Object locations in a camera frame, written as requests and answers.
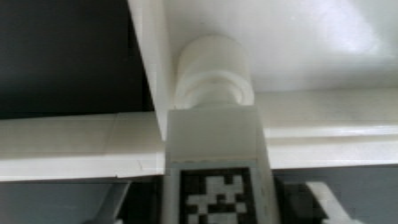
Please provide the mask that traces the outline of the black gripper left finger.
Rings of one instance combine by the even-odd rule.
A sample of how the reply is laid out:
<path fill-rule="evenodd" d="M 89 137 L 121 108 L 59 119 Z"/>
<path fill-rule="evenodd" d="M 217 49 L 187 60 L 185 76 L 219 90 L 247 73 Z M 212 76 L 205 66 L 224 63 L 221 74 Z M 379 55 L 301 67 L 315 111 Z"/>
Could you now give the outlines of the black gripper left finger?
<path fill-rule="evenodd" d="M 82 224 L 160 224 L 162 183 L 158 175 L 118 181 Z"/>

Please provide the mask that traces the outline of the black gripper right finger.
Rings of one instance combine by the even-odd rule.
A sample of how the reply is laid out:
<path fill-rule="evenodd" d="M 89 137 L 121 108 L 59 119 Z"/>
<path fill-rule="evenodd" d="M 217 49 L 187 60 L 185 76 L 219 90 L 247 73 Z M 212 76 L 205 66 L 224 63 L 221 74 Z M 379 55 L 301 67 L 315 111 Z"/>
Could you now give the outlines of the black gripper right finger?
<path fill-rule="evenodd" d="M 281 224 L 365 224 L 352 218 L 329 185 L 276 178 Z"/>

